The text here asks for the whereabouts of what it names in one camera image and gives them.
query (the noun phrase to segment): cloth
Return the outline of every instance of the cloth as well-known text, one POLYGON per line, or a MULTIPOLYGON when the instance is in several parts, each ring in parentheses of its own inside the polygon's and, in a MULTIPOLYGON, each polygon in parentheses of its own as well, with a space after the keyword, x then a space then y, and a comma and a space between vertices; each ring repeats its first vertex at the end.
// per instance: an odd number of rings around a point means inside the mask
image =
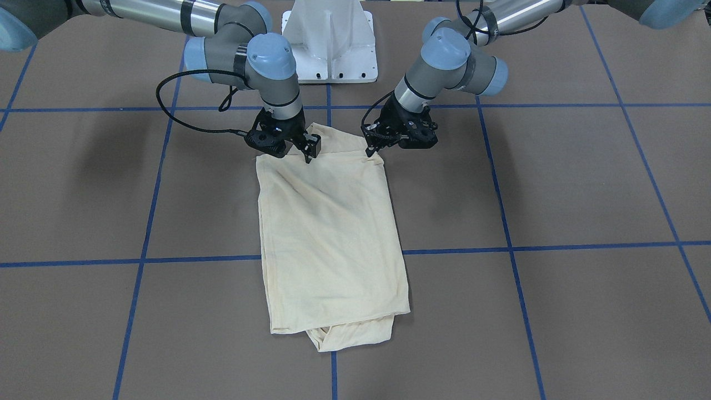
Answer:
POLYGON ((257 157, 262 272, 273 334, 306 332, 320 352, 390 339, 410 312, 383 159, 323 125, 310 164, 292 147, 257 157))

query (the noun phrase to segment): blue tape line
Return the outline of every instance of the blue tape line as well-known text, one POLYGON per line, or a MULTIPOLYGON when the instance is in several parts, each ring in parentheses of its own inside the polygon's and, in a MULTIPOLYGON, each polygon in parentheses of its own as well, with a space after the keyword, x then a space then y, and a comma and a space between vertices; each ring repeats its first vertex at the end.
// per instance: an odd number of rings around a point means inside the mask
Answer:
POLYGON ((139 263, 141 263, 140 258, 124 258, 117 260, 21 261, 17 263, 0 263, 0 268, 63 267, 75 265, 115 265, 139 263))
POLYGON ((711 102, 626 102, 624 105, 625 107, 711 107, 711 102))
POLYGON ((121 358, 119 359, 119 369, 116 373, 116 383, 114 383, 114 396, 113 400, 119 399, 119 392, 121 390, 121 381, 124 378, 124 367, 126 366, 126 355, 129 351, 129 341, 131 339, 131 331, 133 330, 134 316, 136 315, 136 304, 138 303, 138 293, 141 290, 141 279, 143 278, 143 267, 141 263, 138 266, 138 271, 136 272, 136 282, 134 284, 134 292, 131 297, 131 308, 129 309, 129 319, 126 323, 126 332, 124 333, 124 344, 121 347, 121 358))
POLYGON ((404 256, 421 256, 425 254, 468 254, 468 253, 505 253, 508 247, 480 248, 426 248, 421 250, 404 250, 404 256))
POLYGON ((711 246, 711 241, 686 241, 681 244, 682 246, 711 246))
POLYGON ((2 132, 2 128, 5 126, 5 121, 7 121, 7 117, 12 111, 12 105, 13 103, 15 103, 15 98, 17 98, 17 93, 20 91, 22 81, 25 79, 25 74, 27 73, 27 68, 30 66, 30 61, 32 61, 32 57, 35 55, 35 50, 37 50, 37 45, 32 46, 32 49, 30 50, 30 53, 27 55, 27 59, 25 60, 25 65, 22 66, 20 76, 17 78, 15 88, 12 90, 12 96, 10 96, 10 101, 8 101, 7 107, 5 107, 5 110, 2 114, 2 119, 0 120, 0 132, 2 132))
POLYGON ((559 107, 619 107, 616 103, 581 102, 581 103, 512 103, 512 104, 480 104, 482 108, 559 108, 559 107))
POLYGON ((679 253, 681 254, 681 258, 684 261, 686 270, 687 270, 687 272, 689 272, 691 281, 694 285, 694 288, 696 289, 696 294, 698 295, 699 301, 701 302, 701 305, 702 305, 704 311, 706 312, 706 318, 709 320, 709 323, 711 323, 711 310, 709 310, 709 306, 706 303, 706 299, 704 298, 704 293, 701 291, 699 282, 696 279, 696 274, 694 274, 694 270, 693 270, 693 268, 691 268, 691 264, 689 263, 689 260, 686 256, 686 252, 684 251, 684 247, 681 244, 681 241, 679 240, 679 235, 676 231, 676 228, 674 227, 674 223, 672 222, 671 215, 669 214, 669 210, 667 209, 667 206, 664 203, 664 198, 662 197, 662 193, 659 190, 659 186, 657 186, 657 181, 656 181, 656 179, 654 179, 654 175, 652 174, 652 169, 649 167, 649 163, 647 162, 647 157, 644 155, 644 151, 642 150, 642 145, 639 142, 637 133, 634 129, 634 126, 632 125, 632 120, 630 119, 629 114, 627 113, 626 105, 622 101, 622 96, 620 95, 620 92, 617 89, 617 84, 615 84, 615 80, 612 78, 612 72, 610 71, 610 68, 607 65, 607 61, 605 60, 605 57, 602 54, 602 49, 600 48, 597 38, 595 37, 595 32, 593 32, 593 30, 592 30, 592 25, 590 24, 590 20, 587 18, 587 14, 585 14, 585 10, 582 7, 580 7, 580 12, 582 13, 582 17, 585 20, 587 29, 590 32, 592 41, 595 44, 597 53, 600 56, 602 65, 605 67, 605 72, 607 72, 607 77, 610 79, 610 83, 612 84, 612 89, 615 92, 615 96, 617 96, 617 101, 619 102, 619 107, 622 109, 622 113, 624 114, 625 120, 627 121, 627 126, 629 127, 629 131, 632 134, 632 138, 634 139, 634 144, 637 146, 637 151, 639 152, 639 156, 642 158, 642 162, 644 163, 644 168, 647 171, 647 175, 649 176, 649 180, 652 183, 652 187, 654 188, 654 192, 657 195, 657 199, 659 200, 659 204, 662 207, 662 211, 664 211, 664 216, 666 217, 667 223, 669 224, 669 229, 671 230, 671 233, 674 236, 674 241, 676 242, 677 247, 679 248, 679 253))
MULTIPOLYGON (((185 43, 187 44, 189 36, 185 37, 185 43)), ((185 68, 184 54, 180 57, 180 67, 178 71, 182 71, 185 68)), ((171 103, 171 111, 175 112, 175 107, 178 102, 178 93, 180 92, 181 78, 176 80, 176 88, 173 93, 173 102, 171 103)), ((173 127, 173 120, 168 120, 168 126, 166 128, 165 139, 163 140, 163 149, 161 151, 161 161, 158 164, 158 173, 156 175, 156 185, 153 190, 153 199, 151 200, 151 211, 148 215, 148 222, 146 223, 146 236, 143 242, 143 250, 141 252, 141 258, 146 258, 148 253, 148 244, 151 239, 151 229, 153 228, 153 218, 156 212, 156 204, 158 202, 158 192, 161 188, 161 173, 163 169, 163 162, 166 158, 166 150, 168 149, 168 142, 171 137, 171 128, 173 127)), ((128 354, 129 343, 131 340, 131 330, 133 329, 133 320, 136 315, 136 304, 138 303, 138 295, 141 290, 141 279, 143 278, 144 264, 139 264, 138 271, 136 273, 136 285, 134 286, 134 295, 131 300, 131 310, 129 311, 129 320, 126 324, 126 335, 124 336, 124 345, 121 350, 121 359, 119 360, 119 369, 116 373, 116 383, 114 385, 114 396, 113 400, 118 400, 119 392, 121 391, 121 381, 124 376, 124 368, 126 366, 126 356, 128 354)))
MULTIPOLYGON (((331 109, 333 110, 367 110, 370 108, 370 105, 332 105, 331 109)), ((380 108, 383 108, 382 105, 376 105, 374 110, 378 110, 380 108)))
POLYGON ((336 353, 331 352, 331 398, 338 400, 338 363, 336 353))
POLYGON ((430 104, 429 108, 477 108, 476 104, 430 104))
POLYGON ((326 84, 326 125, 331 126, 331 84, 326 84))
POLYGON ((599 250, 604 248, 645 248, 645 247, 676 247, 676 242, 648 243, 603 243, 603 244, 570 244, 553 246, 514 246, 514 251, 561 251, 561 250, 599 250))
MULTIPOLYGON (((601 244, 569 244, 551 246, 513 246, 511 250, 517 253, 529 251, 575 251, 575 250, 604 250, 611 248, 657 248, 682 246, 711 246, 711 241, 681 241, 676 242, 639 242, 639 243, 601 243, 601 244)), ((479 248, 424 248, 403 250, 404 256, 425 256, 437 254, 471 254, 471 253, 506 253, 508 247, 479 247, 479 248)), ((160 263, 209 263, 214 261, 250 261, 261 260, 259 254, 246 254, 238 256, 197 256, 197 257, 160 257, 160 258, 118 258, 101 260, 57 260, 57 261, 20 261, 0 263, 0 268, 28 268, 28 267, 61 267, 73 265, 114 265, 114 264, 160 264, 160 263)))
POLYGON ((162 258, 146 258, 146 264, 162 264, 162 263, 206 263, 214 261, 250 261, 261 260, 259 254, 248 254, 244 256, 213 256, 213 257, 162 257, 162 258))
MULTIPOLYGON (((476 96, 476 104, 481 105, 479 96, 476 96)), ((521 287, 521 280, 518 274, 518 266, 516 265, 516 257, 513 251, 513 244, 511 243, 511 235, 508 230, 508 222, 506 221, 506 210, 503 207, 503 197, 501 196, 501 188, 498 184, 498 177, 496 176, 496 166, 493 162, 493 154, 491 152, 491 144, 488 139, 488 133, 486 131, 486 122, 484 121, 484 113, 481 107, 477 108, 479 112, 479 121, 481 122, 481 133, 484 138, 484 144, 486 146, 486 156, 489 159, 489 164, 491 165, 491 178, 493 180, 493 187, 496 191, 496 197, 498 199, 498 206, 501 211, 501 223, 503 224, 503 233, 506 236, 506 245, 508 247, 508 257, 511 261, 511 270, 513 271, 513 279, 516 282, 516 291, 518 292, 518 304, 521 307, 521 315, 523 316, 523 324, 526 328, 526 337, 528 338, 528 348, 531 353, 531 360, 533 361, 533 369, 535 371, 536 382, 538 383, 538 393, 541 400, 545 400, 545 389, 543 387, 543 378, 541 377, 540 367, 538 365, 538 355, 535 351, 535 343, 533 341, 533 332, 531 331, 530 322, 528 320, 528 309, 526 307, 526 301, 523 297, 523 288, 521 287)))
POLYGON ((15 108, 10 112, 117 112, 117 111, 160 111, 160 107, 64 107, 64 108, 15 108))
MULTIPOLYGON (((229 110, 223 111, 223 112, 230 112, 230 111, 241 111, 241 110, 261 110, 262 106, 261 105, 233 105, 230 107, 229 110)), ((217 111, 218 108, 214 105, 195 105, 195 106, 189 106, 185 105, 182 107, 176 107, 176 111, 217 111)))

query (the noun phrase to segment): black band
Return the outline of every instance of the black band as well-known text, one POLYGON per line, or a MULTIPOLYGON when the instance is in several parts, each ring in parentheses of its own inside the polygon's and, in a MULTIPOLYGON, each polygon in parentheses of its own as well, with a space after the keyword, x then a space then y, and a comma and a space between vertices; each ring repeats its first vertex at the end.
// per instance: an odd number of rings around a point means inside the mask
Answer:
POLYGON ((74 13, 74 6, 72 6, 72 0, 64 0, 64 4, 67 6, 67 21, 69 21, 74 13))
POLYGON ((573 3, 573 0, 563 0, 563 4, 560 5, 560 10, 556 11, 557 13, 565 10, 566 8, 570 7, 570 4, 573 3))
POLYGON ((89 11, 87 11, 86 7, 84 7, 84 2, 82 0, 75 0, 77 2, 77 5, 79 6, 82 11, 84 11, 84 14, 88 14, 89 11))
POLYGON ((115 16, 116 18, 121 18, 120 16, 116 15, 114 9, 111 8, 111 0, 101 0, 100 3, 106 14, 109 14, 110 16, 115 16))
POLYGON ((498 38, 498 22, 496 22, 496 16, 493 15, 492 10, 487 6, 481 9, 481 16, 484 18, 484 21, 486 21, 486 32, 489 34, 489 40, 486 44, 492 44, 496 38, 498 38))
POLYGON ((240 88, 239 85, 237 86, 240 90, 245 90, 245 89, 250 89, 253 90, 254 88, 251 88, 247 84, 247 44, 239 45, 237 46, 237 50, 235 51, 235 60, 232 63, 232 70, 235 71, 238 75, 244 76, 245 78, 242 79, 242 84, 244 84, 243 88, 240 88))
POLYGON ((193 5, 195 0, 183 0, 183 5, 180 7, 180 27, 186 35, 195 36, 193 32, 193 23, 190 17, 193 15, 193 5))
POLYGON ((272 107, 286 107, 287 105, 290 105, 290 104, 292 104, 293 102, 295 102, 296 99, 299 98, 299 94, 301 94, 301 91, 299 91, 299 92, 296 94, 296 97, 295 97, 295 98, 291 99, 289 102, 286 102, 286 103, 284 103, 284 104, 272 104, 272 103, 266 101, 266 100, 263 99, 263 98, 262 98, 262 101, 265 102, 265 103, 268 104, 268 105, 271 105, 272 107))
POLYGON ((410 91, 413 92, 415 95, 417 95, 417 96, 419 96, 419 97, 421 97, 421 98, 423 98, 423 99, 425 99, 425 100, 432 100, 432 99, 434 99, 434 98, 431 98, 431 97, 429 97, 429 96, 425 96, 425 95, 423 95, 422 93, 416 91, 415 88, 413 88, 413 87, 410 85, 410 82, 407 81, 407 74, 405 74, 404 80, 405 80, 405 85, 407 85, 407 88, 410 89, 410 91))
POLYGON ((218 32, 218 28, 220 27, 219 24, 218 24, 218 22, 220 21, 220 12, 222 11, 222 8, 223 8, 224 6, 226 6, 226 5, 227 5, 227 4, 225 4, 225 3, 220 4, 220 6, 218 7, 217 12, 215 13, 215 33, 218 32))
POLYGON ((230 21, 230 22, 227 22, 225 25, 237 25, 237 26, 243 28, 245 31, 247 31, 247 33, 248 33, 251 37, 255 37, 255 33, 252 32, 252 31, 251 31, 248 27, 246 27, 246 25, 243 24, 243 23, 230 21))

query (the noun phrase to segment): floor tile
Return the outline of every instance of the floor tile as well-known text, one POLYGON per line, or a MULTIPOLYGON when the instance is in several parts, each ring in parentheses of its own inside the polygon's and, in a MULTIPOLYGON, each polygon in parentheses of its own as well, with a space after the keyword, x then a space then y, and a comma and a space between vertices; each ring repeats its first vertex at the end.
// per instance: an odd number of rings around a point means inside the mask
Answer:
POLYGON ((271 336, 258 261, 144 270, 121 399, 329 399, 331 355, 271 336))
POLYGON ((0 260, 141 255, 166 118, 13 112, 0 134, 0 260))
POLYGON ((3 78, 0 79, 0 108, 5 108, 10 102, 29 53, 29 49, 20 53, 0 52, 0 65, 3 71, 3 78))
POLYGON ((135 21, 75 17, 39 42, 14 107, 158 107, 155 87, 178 72, 185 38, 135 21))
POLYGON ((627 112, 679 237, 711 240, 711 107, 627 112))
MULTIPOLYGON (((257 110, 178 112, 191 124, 249 130, 257 110)), ((307 124, 326 124, 326 112, 306 111, 307 124)), ((260 254, 257 150, 232 134, 209 134, 174 124, 163 165, 149 256, 260 254)))
POLYGON ((340 399, 537 399, 507 253, 408 256, 412 313, 338 352, 340 399))
POLYGON ((111 399, 136 270, 0 269, 0 397, 111 399))
POLYGON ((619 108, 484 116, 514 246, 673 240, 619 108))
POLYGON ((624 102, 711 102, 711 41, 702 11, 655 31, 607 6, 585 6, 624 102))
POLYGON ((708 305, 711 302, 711 246, 686 246, 684 251, 708 305))
MULTIPOLYGON (((334 110, 333 126, 358 132, 364 112, 334 110)), ((431 116, 439 123, 433 148, 380 152, 402 248, 506 246, 476 110, 436 109, 431 116)))
POLYGON ((709 322, 676 247, 517 253, 548 399, 707 399, 709 322))
POLYGON ((500 37, 483 50, 509 68, 506 86, 496 96, 482 97, 485 104, 617 103, 576 6, 551 15, 532 31, 500 37), (551 38, 559 40, 554 44, 551 38))

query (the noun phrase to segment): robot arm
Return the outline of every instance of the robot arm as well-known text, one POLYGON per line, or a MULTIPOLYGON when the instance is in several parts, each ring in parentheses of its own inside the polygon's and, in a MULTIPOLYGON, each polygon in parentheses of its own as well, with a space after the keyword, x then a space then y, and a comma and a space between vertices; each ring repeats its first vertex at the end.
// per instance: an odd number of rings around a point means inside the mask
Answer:
MULTIPOLYGON (((422 33, 417 60, 391 92, 378 119, 361 130, 374 152, 398 144, 404 149, 429 149, 437 143, 437 124, 427 103, 443 90, 496 95, 506 84, 508 67, 480 47, 587 0, 497 0, 467 16, 432 19, 422 33)), ((705 0, 608 0, 608 4, 655 29, 681 22, 705 0)))
POLYGON ((74 16, 86 14, 132 19, 196 36, 186 45, 186 67, 215 71, 197 75, 198 79, 239 90, 255 89, 263 100, 264 108, 252 129, 231 132, 244 133, 249 146, 275 157, 286 155, 287 142, 294 143, 307 162, 318 155, 320 137, 305 130, 291 46, 283 36, 268 33, 272 18, 261 4, 248 1, 230 6, 208 0, 0 0, 0 49, 21 51, 74 16))

